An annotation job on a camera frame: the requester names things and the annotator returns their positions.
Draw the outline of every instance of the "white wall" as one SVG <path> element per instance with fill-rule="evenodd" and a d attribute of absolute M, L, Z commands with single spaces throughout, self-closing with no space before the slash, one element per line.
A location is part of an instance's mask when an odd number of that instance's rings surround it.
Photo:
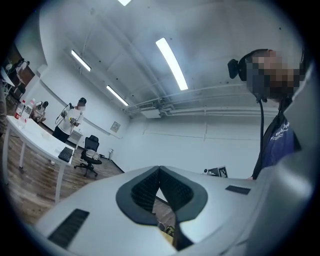
<path fill-rule="evenodd" d="M 36 102 L 49 102 L 46 108 L 47 120 L 44 124 L 52 130 L 55 129 L 56 118 L 66 104 L 72 103 L 75 106 L 81 97 L 86 98 L 84 122 L 76 128 L 83 133 L 80 147 L 85 146 L 85 137 L 94 135 L 100 142 L 98 153 L 107 157 L 109 150 L 117 146 L 127 129 L 129 117 L 109 103 L 106 96 L 102 95 L 94 85 L 86 82 L 76 70 L 65 65 L 63 61 L 57 61 L 47 67 L 40 74 L 40 78 L 36 75 L 31 86 L 24 99 L 26 102 L 32 98 Z M 121 125 L 117 133 L 110 130 L 114 121 Z"/>
<path fill-rule="evenodd" d="M 246 179 L 259 151 L 259 117 L 139 118 L 130 122 L 112 159 L 125 172 L 164 165 L 202 173 L 226 166 L 230 178 Z"/>
<path fill-rule="evenodd" d="M 39 12 L 33 12 L 14 40 L 15 46 L 30 69 L 36 73 L 38 68 L 47 64 L 40 39 Z"/>

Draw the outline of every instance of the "black grille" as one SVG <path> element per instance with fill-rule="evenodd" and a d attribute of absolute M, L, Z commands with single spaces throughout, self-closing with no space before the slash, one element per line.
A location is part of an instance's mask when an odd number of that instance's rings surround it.
<path fill-rule="evenodd" d="M 48 237 L 56 245 L 66 249 L 85 222 L 89 212 L 75 209 Z"/>

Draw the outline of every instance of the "white desk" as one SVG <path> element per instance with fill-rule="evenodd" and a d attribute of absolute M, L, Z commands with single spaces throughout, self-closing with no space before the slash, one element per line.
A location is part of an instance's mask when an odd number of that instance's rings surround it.
<path fill-rule="evenodd" d="M 60 188 L 65 167 L 71 166 L 72 161 L 72 157 L 69 162 L 65 162 L 59 159 L 58 155 L 65 147 L 68 147 L 72 150 L 74 150 L 74 148 L 53 137 L 50 133 L 48 133 L 46 130 L 42 129 L 38 124 L 36 124 L 31 118 L 29 118 L 25 128 L 23 129 L 19 128 L 18 120 L 15 119 L 13 116 L 7 116 L 6 119 L 8 121 L 8 125 L 5 132 L 2 153 L 2 169 L 4 183 L 8 184 L 8 143 L 10 134 L 13 131 L 23 141 L 19 162 L 19 166 L 21 168 L 23 167 L 26 144 L 28 144 L 28 146 L 35 150 L 37 153 L 45 156 L 46 158 L 52 161 L 55 161 L 60 165 L 55 188 L 55 202 L 58 203 L 60 199 Z"/>
<path fill-rule="evenodd" d="M 1 76 L 3 77 L 3 81 L 5 82 L 5 85 L 3 87 L 4 90 L 4 97 L 7 97 L 9 94 L 9 91 L 12 87 L 15 87 L 14 83 L 11 81 L 9 76 L 7 75 L 5 69 L 1 67 Z"/>

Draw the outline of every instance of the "wooden floor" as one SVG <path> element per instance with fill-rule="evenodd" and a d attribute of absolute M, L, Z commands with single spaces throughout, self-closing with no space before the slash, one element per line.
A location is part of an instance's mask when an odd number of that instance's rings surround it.
<path fill-rule="evenodd" d="M 8 106 L 7 108 L 7 114 L 13 115 L 14 111 L 10 107 Z M 4 137 L 3 135 L 0 138 L 0 156 L 2 156 L 3 152 Z M 7 192 L 21 219 L 33 225 L 55 204 L 59 165 L 52 166 L 47 158 L 37 154 L 27 146 L 24 153 L 23 169 L 20 169 L 21 148 L 22 141 L 18 137 L 11 136 L 8 149 L 9 184 Z M 85 169 L 74 169 L 73 167 L 81 163 L 81 152 L 81 148 L 76 150 L 72 158 L 72 166 L 67 166 L 64 170 L 60 191 L 61 200 L 67 198 L 83 186 L 95 181 L 93 173 L 88 172 L 87 177 L 84 177 Z M 102 164 L 96 165 L 94 170 L 98 172 L 96 180 L 122 174 L 122 171 L 113 162 L 106 159 L 102 159 Z M 158 221 L 165 226 L 175 225 L 175 215 L 171 208 L 161 201 L 155 201 L 153 212 L 156 213 Z"/>

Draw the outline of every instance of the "white ceiling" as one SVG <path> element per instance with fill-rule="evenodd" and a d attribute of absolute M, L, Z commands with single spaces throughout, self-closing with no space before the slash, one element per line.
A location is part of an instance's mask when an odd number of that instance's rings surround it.
<path fill-rule="evenodd" d="M 296 65 L 301 58 L 297 34 L 262 1 L 132 0 L 123 6 L 117 0 L 68 0 L 48 6 L 39 20 L 48 24 L 46 33 L 52 37 L 43 45 L 48 64 L 64 55 L 79 68 L 70 57 L 74 49 L 92 67 L 91 72 L 81 68 L 81 74 L 110 99 L 106 85 L 113 87 L 129 103 L 129 113 L 159 98 L 165 100 L 161 106 L 174 109 L 256 107 L 240 79 L 229 78 L 228 61 L 261 48 L 281 51 Z M 188 91 L 180 91 L 156 46 L 163 37 Z M 276 106 L 272 101 L 266 105 Z"/>

